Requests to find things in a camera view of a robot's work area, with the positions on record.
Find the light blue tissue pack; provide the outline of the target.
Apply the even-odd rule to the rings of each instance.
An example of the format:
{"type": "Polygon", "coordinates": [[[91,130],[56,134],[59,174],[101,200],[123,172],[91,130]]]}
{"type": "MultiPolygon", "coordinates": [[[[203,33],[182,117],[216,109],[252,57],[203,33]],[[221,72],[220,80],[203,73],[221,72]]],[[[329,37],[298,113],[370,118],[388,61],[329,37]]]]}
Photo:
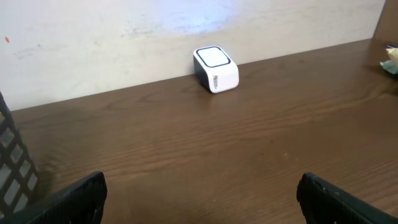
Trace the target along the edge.
{"type": "Polygon", "coordinates": [[[398,69],[397,65],[392,60],[387,60],[385,62],[380,62],[380,66],[390,73],[391,75],[397,75],[398,74],[398,69]]]}

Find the yellow snack bag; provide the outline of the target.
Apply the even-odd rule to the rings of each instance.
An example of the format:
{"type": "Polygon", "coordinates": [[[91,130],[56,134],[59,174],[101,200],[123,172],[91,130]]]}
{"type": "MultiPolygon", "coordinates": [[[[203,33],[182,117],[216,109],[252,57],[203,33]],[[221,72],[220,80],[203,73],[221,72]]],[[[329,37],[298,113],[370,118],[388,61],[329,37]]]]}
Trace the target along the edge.
{"type": "Polygon", "coordinates": [[[390,60],[394,63],[394,65],[398,66],[398,47],[396,45],[388,45],[386,47],[387,55],[390,60]]]}

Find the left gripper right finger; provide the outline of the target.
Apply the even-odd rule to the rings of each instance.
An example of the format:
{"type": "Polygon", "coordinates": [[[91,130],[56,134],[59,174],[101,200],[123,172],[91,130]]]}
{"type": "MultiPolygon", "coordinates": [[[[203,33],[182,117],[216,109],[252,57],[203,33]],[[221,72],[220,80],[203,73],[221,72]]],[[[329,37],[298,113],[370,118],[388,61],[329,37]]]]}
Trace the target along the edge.
{"type": "Polygon", "coordinates": [[[297,201],[308,224],[397,224],[397,218],[306,172],[297,201]]]}

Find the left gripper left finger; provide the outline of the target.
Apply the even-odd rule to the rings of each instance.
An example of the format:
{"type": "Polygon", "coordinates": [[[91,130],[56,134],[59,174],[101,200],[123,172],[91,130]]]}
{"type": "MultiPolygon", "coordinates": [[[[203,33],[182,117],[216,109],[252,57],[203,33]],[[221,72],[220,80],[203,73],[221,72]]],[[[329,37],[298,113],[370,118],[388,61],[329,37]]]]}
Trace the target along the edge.
{"type": "Polygon", "coordinates": [[[96,171],[6,218],[6,223],[100,224],[107,193],[104,174],[96,171]]]}

